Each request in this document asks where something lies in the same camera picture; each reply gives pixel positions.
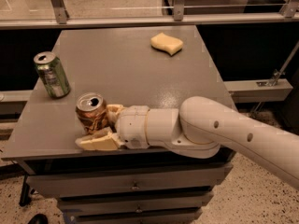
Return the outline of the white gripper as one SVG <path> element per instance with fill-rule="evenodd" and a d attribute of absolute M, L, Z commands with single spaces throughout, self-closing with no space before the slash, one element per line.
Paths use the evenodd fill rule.
<path fill-rule="evenodd" d="M 94 134 L 78 138 L 78 147 L 89 151 L 114 151 L 122 142 L 130 149 L 147 149 L 146 120 L 150 109 L 146 105 L 107 105 L 107 117 L 110 124 L 115 124 L 117 133 L 107 127 Z"/>

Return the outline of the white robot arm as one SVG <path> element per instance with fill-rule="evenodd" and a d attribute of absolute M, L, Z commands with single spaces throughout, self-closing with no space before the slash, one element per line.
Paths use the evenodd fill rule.
<path fill-rule="evenodd" d="M 228 147 L 299 189 L 299 136 L 208 98 L 191 97 L 178 109 L 110 105 L 108 116 L 112 128 L 77 139 L 77 146 L 100 151 L 163 147 L 197 159 Z"/>

